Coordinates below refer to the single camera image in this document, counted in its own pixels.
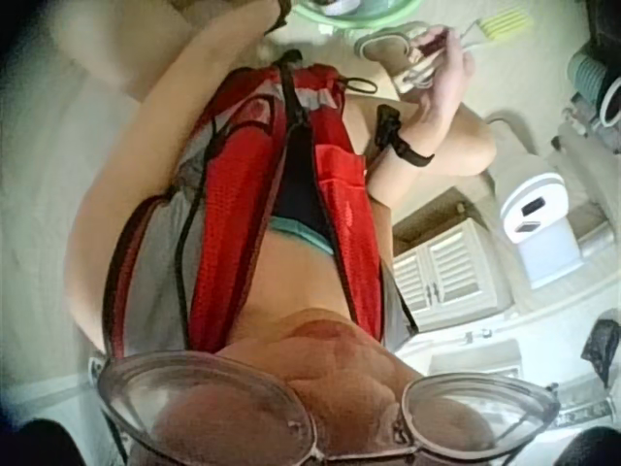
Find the black cord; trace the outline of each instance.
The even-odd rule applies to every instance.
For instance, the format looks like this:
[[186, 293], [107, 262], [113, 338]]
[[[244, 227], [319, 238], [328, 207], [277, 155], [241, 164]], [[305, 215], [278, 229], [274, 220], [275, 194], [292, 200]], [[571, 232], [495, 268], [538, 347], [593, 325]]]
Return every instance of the black cord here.
[[106, 420], [106, 424], [108, 425], [108, 429], [110, 430], [110, 434], [113, 436], [114, 444], [116, 445], [116, 449], [118, 450], [118, 454], [123, 461], [123, 464], [127, 464], [127, 460], [129, 458], [127, 454], [127, 450], [125, 449], [125, 445], [120, 438], [120, 432], [116, 424], [106, 415], [106, 413], [102, 410], [102, 414], [104, 415], [104, 419]]
[[207, 192], [207, 166], [210, 159], [219, 152], [219, 141], [220, 138], [219, 134], [217, 134], [215, 118], [212, 118], [212, 139], [207, 144], [207, 147], [203, 152], [203, 172], [201, 174], [201, 180], [196, 189], [196, 194], [194, 195], [192, 205], [190, 206], [190, 212], [185, 219], [185, 223], [183, 224], [183, 228], [181, 229], [180, 238], [177, 242], [177, 247], [175, 249], [175, 282], [177, 284], [177, 296], [179, 299], [179, 313], [181, 317], [181, 332], [183, 334], [183, 345], [186, 350], [190, 350], [190, 338], [187, 301], [185, 295], [185, 283], [183, 279], [183, 251], [185, 250], [185, 242], [187, 241], [187, 236], [189, 235], [190, 228], [192, 227], [192, 223], [194, 222], [196, 213], [201, 206], [201, 199], [203, 198], [203, 195]]

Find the cabinet door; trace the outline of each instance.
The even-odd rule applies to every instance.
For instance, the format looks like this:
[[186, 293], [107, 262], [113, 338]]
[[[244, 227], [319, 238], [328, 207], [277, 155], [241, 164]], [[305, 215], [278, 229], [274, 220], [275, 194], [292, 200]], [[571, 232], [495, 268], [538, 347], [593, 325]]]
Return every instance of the cabinet door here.
[[466, 226], [461, 224], [425, 246], [434, 275], [431, 287], [445, 310], [478, 311], [493, 301], [485, 254], [474, 231]]
[[431, 309], [431, 288], [424, 279], [424, 270], [418, 249], [409, 250], [395, 259], [395, 281], [406, 304], [413, 313]]

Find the white appliance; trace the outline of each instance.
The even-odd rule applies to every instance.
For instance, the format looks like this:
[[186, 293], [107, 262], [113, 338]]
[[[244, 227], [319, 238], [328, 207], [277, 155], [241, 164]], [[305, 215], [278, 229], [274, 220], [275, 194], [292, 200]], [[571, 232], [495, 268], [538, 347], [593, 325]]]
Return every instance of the white appliance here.
[[563, 177], [529, 154], [505, 122], [490, 126], [498, 156], [489, 173], [503, 229], [517, 246], [531, 287], [539, 288], [583, 264], [567, 220], [569, 194]]

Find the black strap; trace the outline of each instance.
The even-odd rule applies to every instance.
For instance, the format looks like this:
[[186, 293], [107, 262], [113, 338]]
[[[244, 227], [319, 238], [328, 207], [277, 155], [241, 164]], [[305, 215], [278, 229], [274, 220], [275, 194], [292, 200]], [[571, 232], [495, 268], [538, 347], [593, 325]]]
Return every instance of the black strap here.
[[415, 167], [426, 167], [434, 159], [435, 155], [425, 157], [413, 150], [409, 144], [401, 139], [401, 114], [397, 109], [382, 104], [377, 107], [376, 146], [384, 150], [388, 145], [392, 146], [397, 155], [407, 163]]
[[272, 26], [272, 28], [268, 32], [265, 33], [266, 35], [271, 33], [272, 31], [281, 29], [282, 26], [286, 25], [287, 23], [286, 18], [291, 13], [291, 10], [292, 10], [291, 0], [278, 0], [278, 3], [280, 4], [280, 15], [278, 16], [278, 19], [276, 20], [276, 23], [274, 24], [274, 26]]

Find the hand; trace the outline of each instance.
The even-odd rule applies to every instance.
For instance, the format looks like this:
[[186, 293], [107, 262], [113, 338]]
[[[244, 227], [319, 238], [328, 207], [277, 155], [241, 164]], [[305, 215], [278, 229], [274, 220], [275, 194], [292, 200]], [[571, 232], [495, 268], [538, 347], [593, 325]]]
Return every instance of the hand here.
[[444, 62], [434, 76], [429, 90], [430, 112], [448, 128], [464, 99], [470, 79], [474, 74], [474, 58], [464, 52], [454, 29], [446, 32]]
[[434, 83], [417, 95], [420, 110], [404, 122], [401, 137], [422, 155], [435, 153], [446, 137], [451, 122], [474, 74], [474, 59], [464, 52], [454, 30], [443, 26], [431, 27], [427, 33], [412, 41], [412, 53], [444, 43], [445, 52], [439, 56]]

